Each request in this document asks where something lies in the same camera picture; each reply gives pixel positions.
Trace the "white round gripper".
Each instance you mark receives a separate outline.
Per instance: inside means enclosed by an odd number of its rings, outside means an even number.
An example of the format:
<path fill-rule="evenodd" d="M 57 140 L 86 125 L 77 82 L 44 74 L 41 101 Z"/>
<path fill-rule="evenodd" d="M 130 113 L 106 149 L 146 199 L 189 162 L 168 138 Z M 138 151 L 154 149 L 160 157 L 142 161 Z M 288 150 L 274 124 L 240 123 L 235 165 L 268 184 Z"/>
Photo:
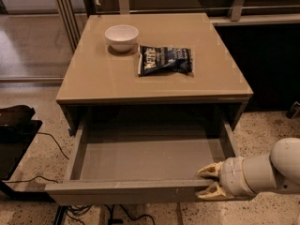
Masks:
<path fill-rule="evenodd" d="M 243 157 L 229 157 L 224 162 L 211 163 L 197 171 L 203 178 L 218 178 L 205 190 L 198 191 L 196 197 L 206 201 L 225 201 L 232 198 L 254 197 L 248 186 L 243 170 Z"/>

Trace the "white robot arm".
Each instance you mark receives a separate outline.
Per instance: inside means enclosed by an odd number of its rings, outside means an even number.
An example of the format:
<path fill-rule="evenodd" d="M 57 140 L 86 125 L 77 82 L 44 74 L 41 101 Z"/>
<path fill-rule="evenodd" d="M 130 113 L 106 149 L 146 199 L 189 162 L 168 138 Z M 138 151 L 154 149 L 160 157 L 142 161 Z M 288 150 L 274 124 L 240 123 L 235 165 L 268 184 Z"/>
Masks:
<path fill-rule="evenodd" d="M 300 193 L 300 139 L 276 142 L 268 154 L 229 157 L 198 170 L 202 178 L 215 182 L 198 191 L 198 199 L 207 201 L 255 197 L 261 192 Z"/>

